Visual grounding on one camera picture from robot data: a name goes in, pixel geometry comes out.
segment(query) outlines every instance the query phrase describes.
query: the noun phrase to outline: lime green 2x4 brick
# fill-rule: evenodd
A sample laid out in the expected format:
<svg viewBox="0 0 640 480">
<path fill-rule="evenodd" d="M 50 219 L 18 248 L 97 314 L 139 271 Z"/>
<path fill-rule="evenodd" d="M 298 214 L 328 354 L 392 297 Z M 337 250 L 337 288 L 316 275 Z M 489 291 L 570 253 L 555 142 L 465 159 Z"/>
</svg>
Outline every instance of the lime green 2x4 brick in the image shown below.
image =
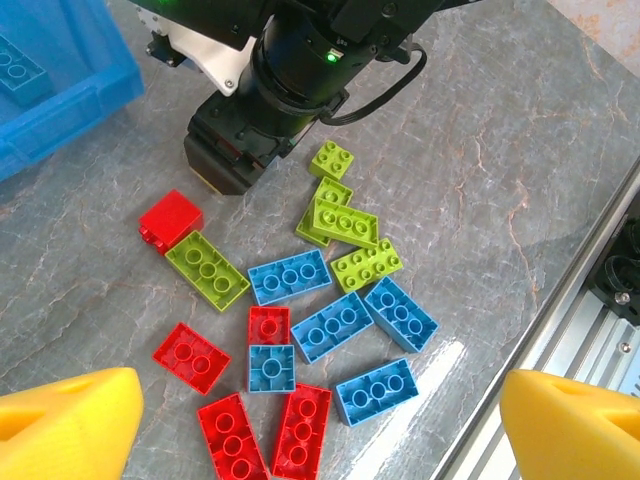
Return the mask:
<svg viewBox="0 0 640 480">
<path fill-rule="evenodd" d="M 335 142 L 328 141 L 311 160 L 309 171 L 318 178 L 340 181 L 353 162 L 353 155 Z"/>
<path fill-rule="evenodd" d="M 249 281 L 198 231 L 187 235 L 165 257 L 221 312 L 249 288 Z"/>
<path fill-rule="evenodd" d="M 353 190 L 349 187 L 345 187 L 341 183 L 331 180 L 329 177 L 323 177 L 316 193 L 313 194 L 311 203 L 296 227 L 296 234 L 320 248 L 328 247 L 331 241 L 329 237 L 311 232 L 313 200 L 315 198 L 323 198 L 324 200 L 346 206 L 349 205 L 351 197 L 353 197 Z"/>
<path fill-rule="evenodd" d="M 322 198 L 313 199 L 311 231 L 359 247 L 378 246 L 378 217 Z"/>
<path fill-rule="evenodd" d="M 388 238 L 380 240 L 376 248 L 360 248 L 331 262 L 331 270 L 344 293 L 377 282 L 403 267 L 402 260 Z"/>
</svg>

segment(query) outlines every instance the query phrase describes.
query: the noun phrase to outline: lime green 2x2 brick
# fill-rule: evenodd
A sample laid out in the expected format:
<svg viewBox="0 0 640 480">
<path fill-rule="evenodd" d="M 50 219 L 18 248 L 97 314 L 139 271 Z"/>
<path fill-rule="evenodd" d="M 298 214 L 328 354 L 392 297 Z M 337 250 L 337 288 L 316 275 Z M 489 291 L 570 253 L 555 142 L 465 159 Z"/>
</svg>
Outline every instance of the lime green 2x2 brick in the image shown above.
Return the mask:
<svg viewBox="0 0 640 480">
<path fill-rule="evenodd" d="M 353 162 L 353 155 L 335 142 L 328 141 L 313 157 L 309 171 L 318 178 L 329 177 L 340 181 Z"/>
<path fill-rule="evenodd" d="M 313 199 L 311 231 L 365 248 L 378 246 L 378 217 L 337 203 Z"/>
<path fill-rule="evenodd" d="M 376 248 L 360 248 L 331 262 L 331 270 L 344 293 L 377 282 L 403 266 L 388 238 L 382 239 Z"/>
<path fill-rule="evenodd" d="M 329 237 L 311 232 L 313 200 L 323 198 L 339 205 L 349 205 L 352 196 L 353 190 L 349 187 L 345 187 L 341 183 L 331 180 L 329 177 L 324 177 L 296 227 L 296 234 L 320 248 L 329 246 L 329 242 L 331 241 Z"/>
<path fill-rule="evenodd" d="M 191 232 L 165 256 L 221 312 L 249 288 L 249 281 L 198 231 Z"/>
</svg>

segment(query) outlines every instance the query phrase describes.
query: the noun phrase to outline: red 2x2 brick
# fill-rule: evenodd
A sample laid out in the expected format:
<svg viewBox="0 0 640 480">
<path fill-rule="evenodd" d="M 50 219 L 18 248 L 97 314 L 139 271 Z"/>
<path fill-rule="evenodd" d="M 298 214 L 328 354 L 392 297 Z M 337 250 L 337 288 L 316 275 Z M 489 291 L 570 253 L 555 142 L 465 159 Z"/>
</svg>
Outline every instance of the red 2x2 brick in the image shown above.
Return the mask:
<svg viewBox="0 0 640 480">
<path fill-rule="evenodd" d="M 220 480 L 269 480 L 240 394 L 201 408 L 198 419 Z"/>
<path fill-rule="evenodd" d="M 331 390 L 301 383 L 287 396 L 271 463 L 274 476 L 316 479 L 330 403 Z"/>
<path fill-rule="evenodd" d="M 177 190 L 171 190 L 140 217 L 142 239 L 162 255 L 194 230 L 202 230 L 202 211 Z"/>
<path fill-rule="evenodd" d="M 222 374 L 231 357 L 184 323 L 169 334 L 153 359 L 203 395 Z"/>
<path fill-rule="evenodd" d="M 251 307 L 249 345 L 287 345 L 291 328 L 289 307 Z"/>
</svg>

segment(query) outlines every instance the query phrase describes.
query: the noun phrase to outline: blue plastic bin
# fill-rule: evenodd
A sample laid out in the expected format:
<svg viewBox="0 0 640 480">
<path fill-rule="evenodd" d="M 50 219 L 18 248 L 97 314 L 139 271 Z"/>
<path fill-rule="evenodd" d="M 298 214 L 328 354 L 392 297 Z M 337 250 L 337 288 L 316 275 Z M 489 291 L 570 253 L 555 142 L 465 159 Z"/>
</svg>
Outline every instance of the blue plastic bin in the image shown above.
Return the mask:
<svg viewBox="0 0 640 480">
<path fill-rule="evenodd" d="M 143 91 L 102 0 L 0 1 L 0 181 Z"/>
</svg>

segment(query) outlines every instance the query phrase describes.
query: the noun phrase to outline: gray marble surface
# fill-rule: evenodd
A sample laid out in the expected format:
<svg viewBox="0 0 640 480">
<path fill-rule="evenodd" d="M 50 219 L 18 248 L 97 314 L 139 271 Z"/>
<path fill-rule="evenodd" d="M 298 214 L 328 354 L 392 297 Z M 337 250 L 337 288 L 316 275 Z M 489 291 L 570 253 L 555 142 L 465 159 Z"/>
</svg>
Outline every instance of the gray marble surface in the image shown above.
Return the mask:
<svg viewBox="0 0 640 480">
<path fill-rule="evenodd" d="M 182 150 L 210 85 L 147 58 L 131 5 L 111 8 L 148 90 L 0 185 L 0 394 L 133 366 L 146 406 L 123 478 L 214 478 L 195 411 L 242 389 L 251 299 L 216 313 L 141 241 L 137 219 L 178 188 L 240 269 L 305 251 L 293 229 L 315 188 L 307 164 L 331 137 L 356 156 L 344 178 L 353 205 L 380 216 L 404 259 L 395 279 L 441 327 L 409 357 L 418 399 L 354 429 L 332 410 L 320 478 L 427 478 L 637 157 L 640 81 L 548 4 L 487 0 L 419 31 L 426 72 L 383 111 L 315 128 L 250 193 L 223 198 Z M 401 71 L 372 66 L 347 108 Z M 338 295 L 331 287 L 291 302 L 294 322 Z M 234 357 L 207 397 L 151 360 L 179 321 Z M 298 380 L 330 386 L 402 355 L 371 328 L 316 365 L 298 362 Z M 282 397 L 243 398 L 270 458 Z"/>
</svg>

